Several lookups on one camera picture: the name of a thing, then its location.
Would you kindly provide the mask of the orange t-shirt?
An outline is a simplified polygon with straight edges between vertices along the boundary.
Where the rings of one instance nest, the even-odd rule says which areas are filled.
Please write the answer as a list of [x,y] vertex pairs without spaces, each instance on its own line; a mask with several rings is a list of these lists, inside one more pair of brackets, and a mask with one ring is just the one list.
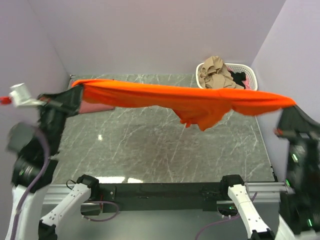
[[83,87],[82,100],[122,108],[159,106],[174,111],[187,128],[198,125],[205,131],[233,110],[244,116],[259,116],[292,107],[296,102],[283,95],[243,89],[200,89],[134,83],[114,79],[82,79],[72,84]]

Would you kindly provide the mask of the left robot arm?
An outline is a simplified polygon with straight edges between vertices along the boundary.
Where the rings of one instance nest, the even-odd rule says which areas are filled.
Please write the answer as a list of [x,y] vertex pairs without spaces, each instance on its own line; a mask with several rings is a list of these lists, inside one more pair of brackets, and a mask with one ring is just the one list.
[[33,98],[21,83],[11,87],[2,105],[36,108],[36,124],[19,122],[8,133],[7,150],[17,157],[12,172],[12,211],[6,238],[8,240],[56,240],[59,227],[82,203],[100,199],[99,180],[80,176],[71,192],[46,216],[42,206],[58,161],[55,155],[67,118],[79,113],[84,87],[60,93],[43,93]]

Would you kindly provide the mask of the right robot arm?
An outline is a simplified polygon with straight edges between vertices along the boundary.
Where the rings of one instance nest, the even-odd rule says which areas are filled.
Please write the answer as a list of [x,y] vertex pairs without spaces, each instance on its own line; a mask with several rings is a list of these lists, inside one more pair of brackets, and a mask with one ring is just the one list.
[[[239,175],[220,181],[221,196],[232,202],[249,240],[318,240],[320,238],[320,124],[295,105],[282,110],[274,134],[288,141],[284,183],[260,185],[250,196]],[[278,202],[278,227],[272,230],[254,199]]]

